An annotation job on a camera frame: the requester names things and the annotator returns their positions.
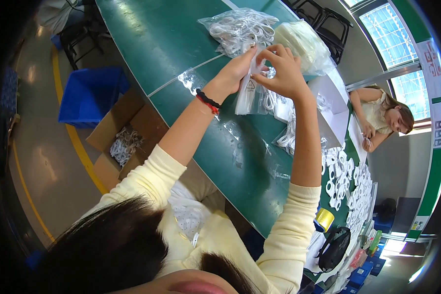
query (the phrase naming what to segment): lip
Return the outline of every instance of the lip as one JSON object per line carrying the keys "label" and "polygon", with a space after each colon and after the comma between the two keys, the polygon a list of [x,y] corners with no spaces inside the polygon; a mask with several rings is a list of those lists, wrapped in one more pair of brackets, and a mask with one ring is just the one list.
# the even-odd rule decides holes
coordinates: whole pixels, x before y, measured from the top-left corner
{"label": "lip", "polygon": [[228,294],[221,287],[204,281],[184,281],[170,287],[170,291],[185,294]]}

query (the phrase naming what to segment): hand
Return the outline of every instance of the hand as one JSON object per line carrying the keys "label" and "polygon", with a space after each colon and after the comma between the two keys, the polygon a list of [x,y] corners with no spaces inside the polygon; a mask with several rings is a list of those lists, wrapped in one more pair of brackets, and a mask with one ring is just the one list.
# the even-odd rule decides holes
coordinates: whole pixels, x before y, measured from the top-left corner
{"label": "hand", "polygon": [[205,93],[206,91],[215,92],[213,95],[216,99],[211,98],[207,93],[206,96],[222,104],[227,96],[237,92],[241,79],[248,73],[250,62],[255,56],[256,50],[257,46],[254,46],[242,55],[230,60],[203,89]]}
{"label": "hand", "polygon": [[276,69],[276,75],[268,79],[261,74],[253,74],[252,78],[281,96],[291,98],[293,101],[301,99],[302,90],[307,87],[307,84],[300,72],[300,58],[294,57],[289,48],[276,44],[260,52],[256,59],[257,64],[260,64],[263,59],[271,62]]}
{"label": "hand", "polygon": [[361,127],[363,128],[363,136],[365,138],[372,138],[376,135],[376,129],[372,126],[369,121],[361,120]]}
{"label": "hand", "polygon": [[374,144],[372,143],[371,140],[365,138],[363,140],[363,149],[366,150],[367,152],[372,152],[374,149]]}

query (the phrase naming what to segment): yellow sweater sleeve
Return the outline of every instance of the yellow sweater sleeve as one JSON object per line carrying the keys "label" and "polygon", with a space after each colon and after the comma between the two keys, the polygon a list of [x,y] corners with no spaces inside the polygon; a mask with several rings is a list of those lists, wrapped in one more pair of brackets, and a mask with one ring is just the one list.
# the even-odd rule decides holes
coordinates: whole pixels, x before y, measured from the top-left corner
{"label": "yellow sweater sleeve", "polygon": [[299,291],[320,191],[290,184],[282,214],[265,240],[257,265],[279,293]]}
{"label": "yellow sweater sleeve", "polygon": [[185,166],[156,145],[142,166],[136,167],[120,184],[104,194],[100,202],[83,217],[105,206],[136,196],[147,197],[152,201],[154,208],[165,207],[170,197],[170,189],[185,170]]}

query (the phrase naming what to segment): green table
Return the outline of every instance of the green table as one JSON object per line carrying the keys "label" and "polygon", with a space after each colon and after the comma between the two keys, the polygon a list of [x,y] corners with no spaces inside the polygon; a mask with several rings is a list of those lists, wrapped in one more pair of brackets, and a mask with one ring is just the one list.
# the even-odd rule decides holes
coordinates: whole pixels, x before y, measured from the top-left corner
{"label": "green table", "polygon": [[[278,0],[233,2],[276,16],[280,20],[276,26],[297,20]],[[215,51],[218,42],[196,20],[225,12],[229,6],[221,0],[96,3],[128,67],[171,126],[193,99],[192,89],[177,77],[219,55]],[[229,60],[222,56],[190,71],[195,83],[199,82],[193,86],[212,79]],[[231,95],[225,101],[225,108],[208,127],[194,159],[232,205],[266,237],[282,212],[289,185],[287,176],[291,174],[292,157],[271,144],[285,124],[271,115],[236,116],[234,99],[235,95]],[[347,155],[357,164],[359,159],[348,134],[346,141]],[[335,215],[335,226],[344,226],[347,207],[342,203],[338,212],[330,208],[324,190],[327,181],[328,171],[322,179],[321,205]]]}

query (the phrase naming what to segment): green wall stripe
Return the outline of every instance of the green wall stripe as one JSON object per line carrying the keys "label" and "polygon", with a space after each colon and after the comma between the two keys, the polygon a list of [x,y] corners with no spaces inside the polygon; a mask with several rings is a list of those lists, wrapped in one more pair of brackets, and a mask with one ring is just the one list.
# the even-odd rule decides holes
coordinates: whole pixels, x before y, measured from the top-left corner
{"label": "green wall stripe", "polygon": [[438,198],[439,188],[441,188],[441,149],[434,149],[427,188],[417,215],[431,214]]}
{"label": "green wall stripe", "polygon": [[425,24],[408,0],[392,0],[392,2],[404,18],[415,42],[420,43],[431,38],[431,34]]}
{"label": "green wall stripe", "polygon": [[410,230],[410,233],[408,233],[407,238],[409,239],[417,239],[421,234],[421,231],[414,231]]}
{"label": "green wall stripe", "polygon": [[441,102],[441,97],[436,97],[431,99],[431,103],[436,104],[436,103],[440,103]]}

